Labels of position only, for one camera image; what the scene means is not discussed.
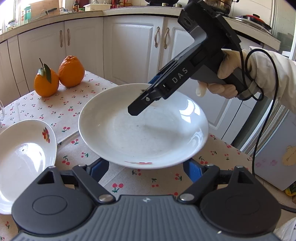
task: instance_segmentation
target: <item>jar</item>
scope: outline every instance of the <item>jar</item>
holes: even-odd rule
[[[17,27],[17,23],[15,20],[10,20],[6,26],[6,31],[9,31],[11,29],[14,29]]]

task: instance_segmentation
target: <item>tablecloth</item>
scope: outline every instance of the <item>tablecloth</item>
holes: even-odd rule
[[[60,84],[58,92],[51,97],[42,98],[32,91],[5,107],[0,133],[18,121],[43,120],[52,127],[57,138],[55,165],[58,169],[71,169],[80,163],[91,164],[98,156],[87,147],[77,132],[78,117],[88,100],[115,86],[114,83],[86,71],[78,86],[66,88]],[[207,143],[194,159],[203,165],[213,163],[221,169],[233,169],[235,165],[244,165],[251,169],[251,158],[248,155],[212,134],[209,134]],[[144,170],[125,168],[113,163],[110,163],[108,172],[99,183],[116,198],[121,194],[178,196],[192,184],[184,173],[182,164],[165,169]],[[0,185],[7,183],[1,180]],[[0,241],[10,241],[17,233],[12,216],[0,215]]]

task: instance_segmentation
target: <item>box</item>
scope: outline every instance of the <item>box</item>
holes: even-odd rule
[[[102,11],[102,10],[108,10],[111,7],[111,4],[87,4],[84,5],[85,11]]]

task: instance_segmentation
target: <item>white bowl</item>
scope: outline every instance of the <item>white bowl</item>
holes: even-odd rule
[[[54,165],[57,140],[44,121],[23,120],[0,134],[0,150],[0,213],[11,214],[17,197]]]
[[[116,86],[86,103],[78,129],[90,149],[125,167],[157,169],[184,162],[204,146],[209,131],[206,116],[180,92],[154,101],[138,116],[128,113],[128,105],[148,87]]]

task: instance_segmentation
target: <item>metal screw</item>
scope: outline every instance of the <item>metal screw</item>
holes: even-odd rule
[[[113,196],[110,194],[103,194],[99,196],[99,200],[101,202],[110,202],[113,200]]]
[[[192,201],[194,199],[194,196],[190,193],[183,193],[179,196],[179,198],[182,200],[182,201]]]

